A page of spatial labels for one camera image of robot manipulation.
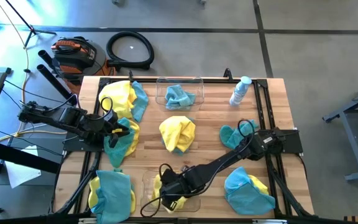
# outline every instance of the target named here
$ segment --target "cloth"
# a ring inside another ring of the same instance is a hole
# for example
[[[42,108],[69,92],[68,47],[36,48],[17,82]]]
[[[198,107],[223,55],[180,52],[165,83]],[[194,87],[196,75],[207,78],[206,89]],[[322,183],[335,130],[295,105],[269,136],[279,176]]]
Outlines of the cloth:
[[[129,128],[129,134],[120,137],[114,148],[109,146],[110,136],[104,138],[104,152],[108,155],[113,167],[119,167],[124,157],[129,156],[135,151],[136,145],[139,142],[140,129],[135,122],[127,118],[121,118],[118,120],[118,123]]]
[[[168,151],[178,148],[185,152],[195,138],[196,125],[186,116],[172,116],[163,121],[159,129]]]
[[[91,193],[88,197],[88,205],[90,208],[93,208],[98,203],[98,195],[96,194],[96,190],[100,188],[100,179],[99,177],[95,177],[89,182],[89,187],[91,189]],[[131,184],[131,213],[135,212],[136,208],[136,197],[134,193],[134,185]]]
[[[168,110],[177,110],[192,105],[196,99],[196,95],[185,92],[181,85],[173,85],[167,87],[165,99],[167,101],[166,108]]]
[[[256,129],[258,127],[258,124],[255,124],[254,120],[251,120],[251,123]],[[252,133],[251,125],[248,122],[240,124],[241,133],[245,136]],[[221,127],[221,130],[219,131],[219,137],[221,138],[222,143],[231,149],[235,149],[241,140],[244,138],[240,134],[238,128],[233,130],[230,126],[224,125]]]
[[[150,200],[153,200],[157,197],[160,196],[160,188],[162,186],[162,183],[161,183],[161,178],[160,178],[160,174],[157,174],[154,178],[154,184],[153,184],[153,192],[152,192],[152,198]],[[178,209],[182,209],[183,206],[185,206],[185,202],[187,201],[187,198],[185,197],[181,197],[179,198],[176,203],[176,207],[173,209],[173,211],[167,209],[165,206],[163,206],[166,211],[169,213],[169,214],[172,214],[174,211],[178,210]],[[155,206],[155,207],[158,207],[158,200],[152,202],[152,205]]]
[[[131,214],[131,179],[128,175],[114,171],[97,170],[99,188],[96,189],[98,201],[91,211],[96,214],[98,224],[119,223]],[[97,187],[97,180],[92,181]]]
[[[135,90],[136,100],[134,101],[134,107],[131,109],[132,117],[135,121],[142,121],[144,111],[146,110],[147,104],[149,103],[149,98],[146,95],[146,92],[143,90],[142,84],[134,81],[132,83],[132,88]]]
[[[112,99],[112,109],[117,113],[118,118],[132,118],[131,109],[136,97],[135,90],[131,88],[130,81],[119,81],[106,85],[99,93],[99,101],[109,96]],[[103,100],[102,107],[110,109],[109,99]]]
[[[275,208],[275,199],[261,193],[243,167],[226,178],[224,189],[227,202],[240,215],[263,215]]]

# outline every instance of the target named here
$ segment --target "wooden tabletop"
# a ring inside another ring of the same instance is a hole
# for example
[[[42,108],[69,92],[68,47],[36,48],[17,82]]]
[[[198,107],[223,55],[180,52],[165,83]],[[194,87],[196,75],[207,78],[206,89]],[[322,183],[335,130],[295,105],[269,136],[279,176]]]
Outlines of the wooden tabletop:
[[[92,113],[94,110],[99,78],[84,77],[83,80],[79,99],[81,107],[88,110],[88,113]],[[280,129],[292,129],[294,125],[284,80],[281,78],[269,78],[267,80],[277,127]],[[158,171],[160,164],[167,162],[179,172],[183,165],[192,166],[209,163],[229,150],[219,139],[219,130],[223,125],[236,127],[240,119],[254,119],[256,123],[259,123],[255,92],[252,86],[248,89],[240,106],[235,108],[229,106],[229,99],[235,84],[205,83],[204,103],[199,111],[191,115],[196,124],[195,140],[190,147],[189,153],[183,156],[174,155],[162,146],[158,127],[165,119],[173,115],[180,115],[180,113],[162,111],[155,102],[155,84],[142,84],[149,97],[149,105],[142,121],[139,123],[139,143],[135,152],[125,158],[120,167],[125,174],[131,176],[131,182],[135,186],[136,211],[132,214],[133,217],[140,217],[140,208],[143,205],[141,199],[144,197],[145,189],[144,178],[147,179],[147,176]],[[268,121],[263,91],[261,90],[260,93],[265,111],[265,120]],[[55,210],[61,208],[77,188],[84,154],[84,152],[74,152],[62,165],[56,188]],[[282,154],[282,160],[288,188],[302,204],[303,208],[313,213],[308,183],[300,159],[293,154]],[[211,187],[193,202],[193,205],[200,204],[200,208],[196,212],[175,212],[170,215],[165,211],[161,211],[156,214],[156,217],[250,218],[251,216],[236,214],[224,198],[224,180],[235,168],[240,166],[244,167],[248,174],[256,176],[269,187],[265,160],[250,161],[245,159],[228,167],[215,177]],[[99,169],[113,169],[105,154],[102,155]],[[283,197],[279,189],[277,186],[278,202],[282,212],[284,212]],[[85,209],[87,199],[88,188],[83,193],[81,211]],[[272,218],[274,217],[273,211],[258,217]]]

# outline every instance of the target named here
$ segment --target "concrete floor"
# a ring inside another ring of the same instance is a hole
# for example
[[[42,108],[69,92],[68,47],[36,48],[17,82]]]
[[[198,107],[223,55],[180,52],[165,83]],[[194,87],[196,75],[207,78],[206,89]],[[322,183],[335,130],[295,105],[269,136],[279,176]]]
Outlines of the concrete floor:
[[[0,2],[14,22],[22,24],[4,1]],[[121,7],[108,0],[12,0],[12,3],[33,25],[257,28],[252,0],[208,0],[205,8],[195,0],[125,0]],[[259,5],[266,29],[358,30],[358,0],[260,0]],[[0,10],[0,23],[8,22]],[[36,72],[35,67],[42,63],[37,52],[49,50],[60,36],[82,35],[104,47],[113,34],[59,32],[57,36],[40,34],[33,37],[29,44],[33,74],[26,89],[61,100],[62,97]],[[266,77],[258,34],[142,34],[152,43],[155,60],[149,71],[134,70],[134,75],[220,77],[229,67],[237,77]],[[331,124],[321,120],[323,115],[348,102],[358,91],[358,35],[267,34],[266,40],[273,75],[285,79],[294,123],[301,131],[315,213],[337,219],[344,215],[358,215],[358,180],[346,182],[343,178],[358,171],[344,128],[339,120]],[[133,39],[120,40],[114,45],[114,51],[127,59],[144,58],[147,53]],[[0,30],[0,67],[15,70],[8,80],[21,85],[25,65],[25,52],[14,30],[9,26]],[[127,75],[127,70],[123,69],[121,74]],[[20,98],[18,89],[9,84],[4,88],[16,100]],[[26,97],[26,100],[55,105],[30,95]],[[0,129],[13,133],[19,125],[17,107],[2,94],[0,114],[6,111],[10,113],[0,117]]]

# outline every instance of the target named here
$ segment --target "spray bottle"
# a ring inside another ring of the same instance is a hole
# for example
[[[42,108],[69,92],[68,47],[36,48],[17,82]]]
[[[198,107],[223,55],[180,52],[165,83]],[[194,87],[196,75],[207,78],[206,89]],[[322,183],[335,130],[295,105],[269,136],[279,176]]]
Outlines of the spray bottle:
[[[233,94],[230,97],[230,105],[238,106],[241,103],[241,100],[246,95],[249,84],[252,83],[252,80],[249,77],[241,77],[241,82],[237,83],[234,88]]]

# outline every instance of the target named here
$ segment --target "vacuum hose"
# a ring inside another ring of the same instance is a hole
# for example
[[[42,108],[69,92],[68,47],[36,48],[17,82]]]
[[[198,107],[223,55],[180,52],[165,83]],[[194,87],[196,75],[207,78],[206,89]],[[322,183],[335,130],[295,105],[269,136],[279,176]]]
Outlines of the vacuum hose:
[[[143,62],[128,62],[127,60],[121,59],[114,55],[112,52],[112,45],[120,39],[121,37],[135,37],[136,39],[140,40],[149,51],[149,58],[147,60],[144,60]],[[111,58],[111,60],[107,61],[108,67],[115,67],[117,71],[121,67],[126,68],[143,68],[145,70],[148,70],[150,68],[150,64],[154,61],[154,50],[150,42],[141,34],[131,31],[123,31],[119,32],[118,34],[112,36],[109,41],[107,42],[107,54]]]

